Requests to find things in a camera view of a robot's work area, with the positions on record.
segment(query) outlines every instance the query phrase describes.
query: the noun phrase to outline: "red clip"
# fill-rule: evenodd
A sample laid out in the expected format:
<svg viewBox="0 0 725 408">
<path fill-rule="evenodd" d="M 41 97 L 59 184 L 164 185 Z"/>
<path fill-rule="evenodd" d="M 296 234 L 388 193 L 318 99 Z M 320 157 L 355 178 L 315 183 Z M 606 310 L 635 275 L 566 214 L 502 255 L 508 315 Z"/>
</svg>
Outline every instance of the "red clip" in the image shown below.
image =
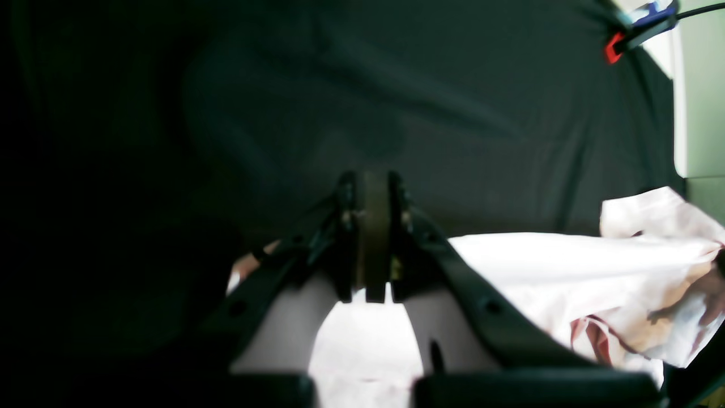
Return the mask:
<svg viewBox="0 0 725 408">
<path fill-rule="evenodd" d="M 613 63 L 619 61 L 619 57 L 622 56 L 622 54 L 617 54 L 614 51 L 614 44 L 617 44 L 617 42 L 619 42 L 619 40 L 621 40 L 623 38 L 624 38 L 624 34 L 622 34 L 622 33 L 615 34 L 614 37 L 612 37 L 612 40 L 609 41 L 609 44 L 607 44 L 606 48 L 604 48 L 604 53 L 607 55 L 607 61 L 610 64 L 613 64 Z"/>
</svg>

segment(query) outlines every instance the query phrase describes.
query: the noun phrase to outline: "black cloth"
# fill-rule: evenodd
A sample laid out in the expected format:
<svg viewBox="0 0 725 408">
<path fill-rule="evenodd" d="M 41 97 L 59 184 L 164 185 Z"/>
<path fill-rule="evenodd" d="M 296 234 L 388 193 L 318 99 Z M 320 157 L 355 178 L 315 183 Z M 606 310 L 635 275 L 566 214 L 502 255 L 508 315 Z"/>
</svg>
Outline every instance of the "black cloth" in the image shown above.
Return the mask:
<svg viewBox="0 0 725 408">
<path fill-rule="evenodd" d="M 347 170 L 400 172 L 450 235 L 597 234 L 602 200 L 684 192 L 672 82 L 642 49 L 605 61 L 601 1 L 4 7 L 2 299 L 26 354 L 148 353 Z"/>
</svg>

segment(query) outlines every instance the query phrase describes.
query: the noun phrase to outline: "white wall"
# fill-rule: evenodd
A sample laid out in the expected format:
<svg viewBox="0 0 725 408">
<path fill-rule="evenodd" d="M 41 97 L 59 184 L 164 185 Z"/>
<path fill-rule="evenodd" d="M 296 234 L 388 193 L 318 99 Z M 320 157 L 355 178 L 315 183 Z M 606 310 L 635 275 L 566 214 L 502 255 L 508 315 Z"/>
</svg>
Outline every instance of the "white wall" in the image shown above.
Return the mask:
<svg viewBox="0 0 725 408">
<path fill-rule="evenodd" d="M 681 0 L 689 10 L 723 0 Z M 680 21 L 687 177 L 725 176 L 725 9 Z"/>
</svg>

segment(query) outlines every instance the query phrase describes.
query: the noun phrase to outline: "blue clip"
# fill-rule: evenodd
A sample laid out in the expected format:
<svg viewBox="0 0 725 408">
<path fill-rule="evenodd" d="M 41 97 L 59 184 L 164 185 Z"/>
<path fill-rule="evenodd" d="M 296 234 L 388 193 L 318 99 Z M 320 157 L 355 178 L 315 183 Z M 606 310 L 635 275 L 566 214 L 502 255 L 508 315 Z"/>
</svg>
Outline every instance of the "blue clip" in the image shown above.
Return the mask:
<svg viewBox="0 0 725 408">
<path fill-rule="evenodd" d="M 650 23 L 656 23 L 660 21 L 667 20 L 670 16 L 674 16 L 677 14 L 677 2 L 673 1 L 669 6 L 667 6 L 664 10 L 661 12 L 657 11 L 657 3 L 647 3 L 647 15 L 640 18 L 639 20 L 635 21 L 632 24 L 632 27 L 642 27 L 643 25 L 649 25 Z M 665 31 L 670 31 L 674 28 L 674 25 L 667 28 Z"/>
</svg>

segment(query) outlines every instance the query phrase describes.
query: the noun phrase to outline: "white cloth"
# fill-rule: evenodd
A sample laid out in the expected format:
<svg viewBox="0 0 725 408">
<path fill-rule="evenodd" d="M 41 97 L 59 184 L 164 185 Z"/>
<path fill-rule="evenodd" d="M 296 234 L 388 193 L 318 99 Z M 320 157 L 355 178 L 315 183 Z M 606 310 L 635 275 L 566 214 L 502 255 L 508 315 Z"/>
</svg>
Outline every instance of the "white cloth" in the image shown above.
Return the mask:
<svg viewBox="0 0 725 408">
<path fill-rule="evenodd" d="M 720 313 L 700 326 L 706 295 L 692 283 L 711 270 L 725 229 L 665 188 L 604 202 L 601 232 L 469 235 L 450 243 L 564 346 L 661 383 L 662 361 L 686 367 L 723 321 Z M 708 287 L 725 290 L 725 280 L 714 279 Z M 325 408 L 406 407 L 422 374 L 403 306 L 364 303 L 362 292 L 329 314 L 310 363 Z"/>
</svg>

